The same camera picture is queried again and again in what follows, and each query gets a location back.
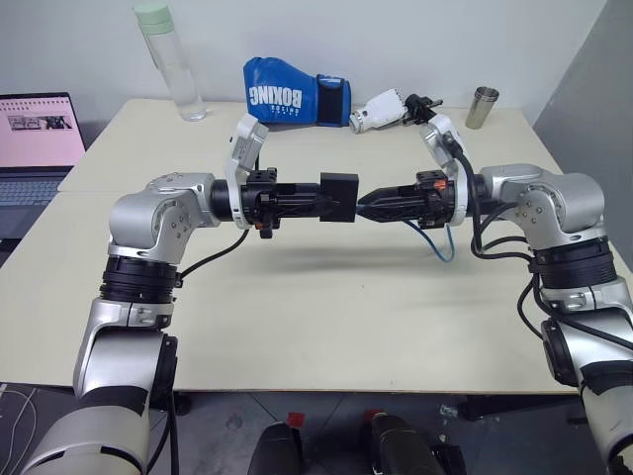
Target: laptop screen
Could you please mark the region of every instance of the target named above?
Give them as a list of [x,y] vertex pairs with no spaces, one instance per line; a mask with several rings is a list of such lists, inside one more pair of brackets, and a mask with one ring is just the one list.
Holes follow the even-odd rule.
[[68,96],[0,97],[0,168],[72,166],[84,151]]

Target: blue boxing glove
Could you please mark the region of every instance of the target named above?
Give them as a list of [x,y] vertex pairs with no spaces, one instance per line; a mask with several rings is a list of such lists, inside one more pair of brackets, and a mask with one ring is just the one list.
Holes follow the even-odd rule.
[[277,57],[244,65],[248,113],[264,124],[347,126],[351,91],[340,77],[308,76]]

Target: table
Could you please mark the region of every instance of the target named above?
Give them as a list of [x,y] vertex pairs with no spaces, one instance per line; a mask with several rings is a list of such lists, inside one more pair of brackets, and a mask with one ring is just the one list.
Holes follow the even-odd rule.
[[[217,116],[207,124],[185,124],[168,102],[133,100],[68,176],[0,269],[0,380],[71,384],[106,261],[112,205],[173,169],[222,175],[226,137],[243,105],[214,106]],[[495,110],[480,131],[464,129],[466,111],[445,112],[476,168],[531,161],[559,171],[519,112]],[[143,147],[148,126],[158,134]],[[179,143],[184,152],[174,160]],[[364,136],[326,128],[274,132],[262,150],[262,165],[269,164],[279,167],[280,181],[317,181],[320,170],[358,172],[361,193],[411,183],[416,171],[434,167],[415,127]],[[513,231],[498,223],[489,238]],[[471,232],[470,223],[454,229],[457,257],[448,265],[400,223],[289,219],[272,240],[252,233],[175,291],[167,331],[179,338],[176,388],[572,391],[550,376],[540,341],[515,312],[529,278],[525,264],[475,258]],[[431,233],[444,243],[442,231]],[[229,223],[197,230],[182,268],[238,236]],[[619,255],[616,267],[630,281]],[[526,312],[542,319],[531,302]]]

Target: water bottle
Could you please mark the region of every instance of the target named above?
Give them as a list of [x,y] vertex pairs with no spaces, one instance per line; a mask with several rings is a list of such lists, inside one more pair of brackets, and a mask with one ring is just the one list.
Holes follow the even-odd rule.
[[167,4],[143,3],[135,6],[135,13],[151,58],[162,73],[178,112],[185,121],[204,119],[207,115],[205,105],[174,31]]

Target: stainless steel tumbler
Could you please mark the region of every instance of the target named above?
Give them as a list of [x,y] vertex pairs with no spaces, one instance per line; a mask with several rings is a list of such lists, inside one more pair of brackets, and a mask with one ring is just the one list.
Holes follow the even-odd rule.
[[492,87],[478,87],[475,91],[475,99],[466,118],[466,127],[480,129],[498,99],[498,91]]

